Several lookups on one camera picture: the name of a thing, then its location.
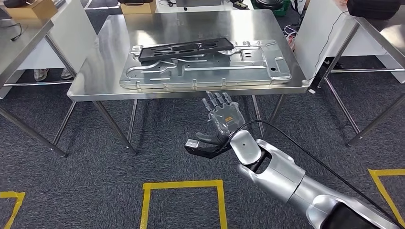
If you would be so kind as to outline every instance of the table leg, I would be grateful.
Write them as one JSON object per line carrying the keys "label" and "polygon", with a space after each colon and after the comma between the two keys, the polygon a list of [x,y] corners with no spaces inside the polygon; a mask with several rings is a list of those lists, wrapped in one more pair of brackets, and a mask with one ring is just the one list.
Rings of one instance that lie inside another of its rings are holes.
{"label": "table leg", "polygon": [[[256,100],[255,95],[252,95],[252,100],[253,100],[253,106],[255,107],[256,117],[257,117],[257,119],[261,119],[259,106],[257,105],[257,100]],[[263,123],[259,123],[259,128],[260,128],[260,134],[263,136],[263,134],[265,133],[264,128],[263,128]]]}
{"label": "table leg", "polygon": [[270,117],[270,123],[274,124],[276,122],[276,119],[280,113],[281,110],[281,106],[284,104],[284,101],[286,100],[286,95],[285,94],[281,94],[280,97],[278,98],[276,107],[273,110],[273,113],[271,114]]}
{"label": "table leg", "polygon": [[55,138],[53,139],[53,144],[54,144],[54,145],[57,145],[57,144],[58,144],[59,139],[61,138],[62,133],[63,133],[64,129],[66,128],[67,121],[69,121],[70,116],[72,116],[72,112],[73,112],[73,110],[74,110],[74,108],[75,108],[75,105],[76,105],[76,102],[73,101],[73,102],[72,102],[72,105],[70,105],[70,108],[69,108],[69,110],[67,111],[66,116],[64,117],[64,120],[63,120],[61,126],[59,127],[58,132],[56,133]]}
{"label": "table leg", "polygon": [[347,144],[353,146],[355,143],[360,141],[366,134],[368,134],[376,125],[378,125],[383,119],[395,111],[403,102],[405,101],[405,94],[402,94],[390,107],[388,107],[382,114],[380,114],[376,119],[374,119],[364,130],[358,133],[350,142]]}
{"label": "table leg", "polygon": [[51,148],[53,151],[57,152],[60,156],[62,157],[67,157],[68,154],[63,152],[61,149],[59,149],[57,146],[54,144],[50,143],[46,138],[44,138],[42,135],[40,135],[38,132],[36,132],[34,129],[26,125],[22,120],[14,116],[11,112],[0,106],[0,115],[4,116],[6,119],[8,119],[10,122],[14,123],[17,125],[22,131],[26,132],[27,134],[31,135],[32,137],[36,138],[40,142],[42,142],[44,145],[47,147]]}
{"label": "table leg", "polygon": [[[270,117],[270,120],[269,120],[270,124],[274,124],[274,122],[276,122],[276,119],[277,119],[277,117],[278,117],[278,115],[280,113],[281,107],[284,104],[285,100],[286,100],[286,95],[281,94],[280,97],[277,100],[276,107],[274,107],[273,113],[271,114],[271,117]],[[271,128],[270,126],[268,126],[266,128],[266,131],[265,131],[265,134],[264,134],[265,138],[268,136],[268,134],[270,132],[270,128]]]}
{"label": "table leg", "polygon": [[45,40],[48,42],[48,44],[51,46],[52,50],[56,53],[56,55],[62,61],[62,63],[64,64],[66,69],[69,71],[69,73],[72,74],[73,77],[76,77],[77,73],[76,73],[75,69],[67,61],[67,59],[65,58],[63,53],[60,52],[58,46],[53,42],[52,38],[48,34],[45,36]]}
{"label": "table leg", "polygon": [[134,121],[135,121],[135,113],[137,111],[137,104],[138,104],[138,100],[134,99],[134,105],[132,106],[132,113],[131,113],[131,120],[129,122],[129,130],[128,130],[128,142],[131,143],[131,139],[132,139],[132,131],[134,128]]}
{"label": "table leg", "polygon": [[318,84],[318,88],[320,88],[320,86],[323,83],[323,80],[325,78],[328,77],[328,75],[330,74],[330,72],[333,70],[333,68],[335,67],[336,63],[339,61],[340,57],[342,56],[343,52],[346,50],[347,46],[349,45],[350,41],[352,40],[352,38],[354,37],[354,35],[356,34],[357,30],[359,28],[359,24],[356,23],[356,25],[353,27],[353,29],[350,31],[349,35],[347,36],[346,40],[343,42],[343,45],[341,46],[341,48],[339,49],[338,53],[336,54],[335,58],[333,58],[332,63],[330,63],[328,69],[326,70],[325,74],[322,76],[322,78],[319,81]]}
{"label": "table leg", "polygon": [[350,115],[349,111],[347,110],[346,106],[343,104],[343,101],[339,97],[338,93],[336,92],[335,88],[333,87],[332,83],[329,81],[328,78],[325,78],[325,82],[332,91],[333,96],[335,97],[336,101],[338,102],[339,106],[341,107],[344,115],[346,118],[349,120],[350,125],[352,125],[353,130],[356,132],[356,134],[360,133],[359,128],[357,127],[356,123],[354,122],[352,116]]}
{"label": "table leg", "polygon": [[136,154],[135,149],[131,146],[131,144],[128,142],[127,138],[125,135],[122,133],[122,131],[119,129],[118,125],[115,123],[113,118],[110,116],[106,108],[103,106],[101,101],[93,101],[94,106],[97,107],[97,109],[100,111],[100,113],[104,116],[104,118],[107,120],[108,124],[110,127],[116,132],[116,134],[121,138],[122,142],[125,144],[125,146],[134,154]]}

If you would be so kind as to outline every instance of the metal tray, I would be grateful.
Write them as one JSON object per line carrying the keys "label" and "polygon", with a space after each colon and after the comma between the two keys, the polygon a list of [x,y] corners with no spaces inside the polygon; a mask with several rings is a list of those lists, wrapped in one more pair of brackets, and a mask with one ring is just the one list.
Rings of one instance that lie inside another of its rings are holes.
{"label": "metal tray", "polygon": [[119,84],[129,89],[287,83],[291,74],[275,40],[232,42],[234,49],[141,63],[132,47]]}

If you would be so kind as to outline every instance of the silver robotic arm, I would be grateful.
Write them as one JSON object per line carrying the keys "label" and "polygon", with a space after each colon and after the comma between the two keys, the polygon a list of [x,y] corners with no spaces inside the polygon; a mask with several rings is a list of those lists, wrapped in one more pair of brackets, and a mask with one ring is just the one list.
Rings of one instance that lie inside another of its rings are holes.
{"label": "silver robotic arm", "polygon": [[[216,99],[210,92],[207,93],[211,101]],[[237,103],[232,102],[230,97],[227,102],[223,99],[213,101],[214,108],[206,100],[203,102],[208,106],[209,118],[214,120],[221,136],[197,134],[200,141],[210,144],[214,142],[217,146],[200,148],[199,141],[189,139],[185,146],[189,153],[213,158],[233,149],[240,162],[237,170],[243,177],[279,201],[292,205],[315,229],[399,229],[383,214],[358,199],[332,190],[306,176],[305,170],[297,166],[292,157],[273,145],[261,139],[255,141],[247,130],[242,129],[245,121]],[[225,120],[237,120],[238,124]],[[268,167],[257,173],[266,157],[270,159]]]}

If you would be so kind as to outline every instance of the stainless steel table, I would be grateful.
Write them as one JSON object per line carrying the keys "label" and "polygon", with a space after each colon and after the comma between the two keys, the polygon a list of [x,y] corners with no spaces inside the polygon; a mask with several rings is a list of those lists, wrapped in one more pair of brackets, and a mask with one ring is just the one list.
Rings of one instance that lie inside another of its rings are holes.
{"label": "stainless steel table", "polygon": [[[65,63],[66,68],[70,73],[75,76],[76,72],[72,71],[71,66],[67,63],[66,59],[59,52],[57,46],[54,44],[52,39],[47,35],[49,30],[53,27],[50,20],[0,20],[0,88],[3,86],[31,86],[31,85],[48,85],[55,84],[55,82],[46,83],[6,83],[7,80],[15,73],[20,64],[25,60],[25,58],[30,54],[30,52],[36,47],[36,45],[42,40],[46,39],[53,50],[56,52],[61,61]],[[72,104],[71,109],[65,117],[65,120],[69,119],[75,102]],[[22,131],[28,133],[32,137],[35,137],[43,144],[51,148],[53,151],[57,152],[61,156],[67,156],[61,149],[59,149],[56,144],[64,130],[66,123],[61,125],[55,140],[53,143],[49,142],[42,135],[36,132],[34,129],[25,124],[22,120],[17,118],[11,112],[6,110],[4,107],[0,106],[0,115],[7,118],[12,123],[16,124]]]}
{"label": "stainless steel table", "polygon": [[[289,83],[266,86],[213,87],[193,89],[125,89],[119,79],[133,45],[165,44],[226,37],[230,41],[276,40],[291,71]],[[93,49],[86,58],[67,95],[73,101],[93,101],[127,147],[132,132],[137,99],[190,98],[205,96],[206,90],[230,95],[282,94],[272,115],[278,114],[284,94],[304,93],[305,76],[284,38],[271,10],[234,10],[162,14],[111,15],[104,23]],[[128,138],[125,138],[101,100],[133,99],[134,108]]]}
{"label": "stainless steel table", "polygon": [[[378,125],[385,117],[391,114],[396,108],[405,102],[405,94],[402,94],[391,106],[389,106],[381,115],[372,121],[364,130],[360,131],[357,124],[353,120],[346,106],[343,104],[338,93],[328,79],[330,73],[366,73],[366,72],[404,72],[405,71],[405,5],[402,5],[399,11],[389,20],[371,20],[360,17],[354,17],[356,25],[353,27],[349,36],[339,49],[336,57],[328,67],[327,71],[321,78],[318,88],[323,81],[326,82],[334,97],[336,98],[340,108],[349,120],[356,136],[350,140],[349,146],[354,145],[368,134],[376,125]],[[363,27],[387,52],[401,65],[398,69],[348,69],[334,70],[336,63],[340,59],[344,50],[352,40],[359,27]]]}

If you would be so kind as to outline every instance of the yellow tape square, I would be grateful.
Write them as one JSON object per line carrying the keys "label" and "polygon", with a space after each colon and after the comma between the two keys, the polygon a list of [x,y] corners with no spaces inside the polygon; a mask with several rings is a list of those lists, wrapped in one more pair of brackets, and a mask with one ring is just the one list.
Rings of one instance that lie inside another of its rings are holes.
{"label": "yellow tape square", "polygon": [[390,195],[388,194],[387,190],[385,189],[384,185],[382,184],[379,178],[380,176],[405,176],[405,169],[380,169],[380,170],[368,169],[368,171],[371,177],[373,178],[375,185],[377,185],[378,190],[381,192],[381,195],[384,197],[385,201],[387,201],[388,205],[393,211],[396,219],[402,226],[405,227],[404,219],[402,218],[401,214],[399,214],[398,209],[396,208],[394,202],[392,201]]}
{"label": "yellow tape square", "polygon": [[4,226],[4,229],[11,228],[12,223],[14,222],[15,216],[17,215],[18,210],[21,207],[24,196],[25,196],[25,192],[0,192],[0,198],[17,198],[17,201],[15,202],[11,217],[10,217],[9,221],[7,221],[6,225]]}
{"label": "yellow tape square", "polygon": [[152,189],[168,189],[168,188],[183,188],[183,187],[216,187],[218,193],[218,211],[219,224],[221,229],[227,229],[225,212],[225,194],[224,183],[222,180],[198,180],[198,181],[179,181],[179,182],[161,182],[161,183],[145,183],[143,184],[143,203],[142,215],[140,219],[140,229],[146,229],[148,224],[150,191]]}

